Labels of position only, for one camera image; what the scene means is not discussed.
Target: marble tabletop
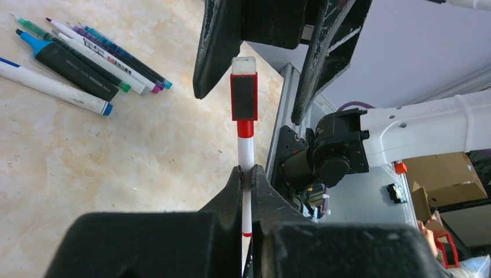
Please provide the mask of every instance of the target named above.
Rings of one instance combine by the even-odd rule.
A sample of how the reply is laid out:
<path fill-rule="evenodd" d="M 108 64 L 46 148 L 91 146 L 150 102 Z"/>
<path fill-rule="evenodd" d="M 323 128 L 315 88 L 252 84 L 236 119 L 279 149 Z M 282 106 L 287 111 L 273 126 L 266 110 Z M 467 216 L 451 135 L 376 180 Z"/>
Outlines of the marble tabletop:
<path fill-rule="evenodd" d="M 225 74 L 204 99 L 192 77 L 202 0 L 3 0 L 0 57 L 61 80 L 38 64 L 9 15 L 44 29 L 80 21 L 109 35 L 172 81 L 169 91 L 118 93 L 104 117 L 0 78 L 0 277 L 41 277 L 66 229 L 92 211 L 193 211 L 237 165 Z M 282 77 L 255 56 L 259 75 L 256 162 L 264 165 Z"/>

